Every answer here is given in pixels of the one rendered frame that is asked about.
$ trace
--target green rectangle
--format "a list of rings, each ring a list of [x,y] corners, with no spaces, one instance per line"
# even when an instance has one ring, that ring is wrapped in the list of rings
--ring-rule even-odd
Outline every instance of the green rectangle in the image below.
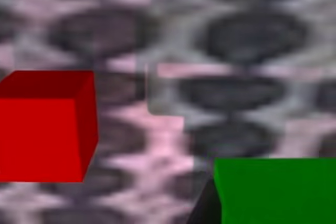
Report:
[[[222,224],[335,224],[336,159],[215,162]]]

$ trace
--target blurry textured background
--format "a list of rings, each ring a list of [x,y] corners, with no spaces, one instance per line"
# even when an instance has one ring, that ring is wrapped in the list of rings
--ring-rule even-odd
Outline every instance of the blurry textured background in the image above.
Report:
[[[2,184],[0,223],[184,224],[214,157],[336,154],[335,0],[0,4],[2,77],[93,69],[100,130],[83,184]]]

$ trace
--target cube's front face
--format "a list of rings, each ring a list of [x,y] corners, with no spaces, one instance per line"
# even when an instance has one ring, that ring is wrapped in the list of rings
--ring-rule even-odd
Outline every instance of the cube's front face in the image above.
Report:
[[[222,224],[336,223],[336,160],[218,159]]]
[[[2,98],[0,111],[0,180],[81,181],[73,100]]]

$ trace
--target red cube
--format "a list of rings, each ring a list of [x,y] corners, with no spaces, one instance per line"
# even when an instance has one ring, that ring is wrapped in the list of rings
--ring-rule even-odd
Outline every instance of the red cube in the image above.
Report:
[[[0,181],[82,182],[98,142],[92,71],[15,71],[0,82]]]

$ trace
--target cube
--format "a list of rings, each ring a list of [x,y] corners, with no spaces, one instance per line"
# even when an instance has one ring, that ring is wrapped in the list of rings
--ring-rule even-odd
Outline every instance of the cube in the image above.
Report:
[[[0,181],[82,182],[98,142],[92,71],[14,71],[0,82]]]
[[[335,168],[334,158],[218,159],[222,224],[336,223]]]

